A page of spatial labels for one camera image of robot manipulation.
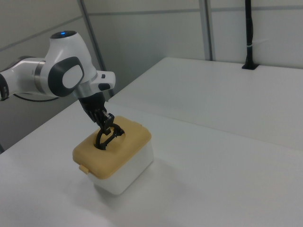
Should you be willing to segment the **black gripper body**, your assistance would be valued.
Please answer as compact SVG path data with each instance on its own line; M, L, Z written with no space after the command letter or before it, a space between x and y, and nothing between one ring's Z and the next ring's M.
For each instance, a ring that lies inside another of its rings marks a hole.
M84 112L92 116L95 112L107 111L105 108L105 97L102 92L95 93L88 97L78 98Z

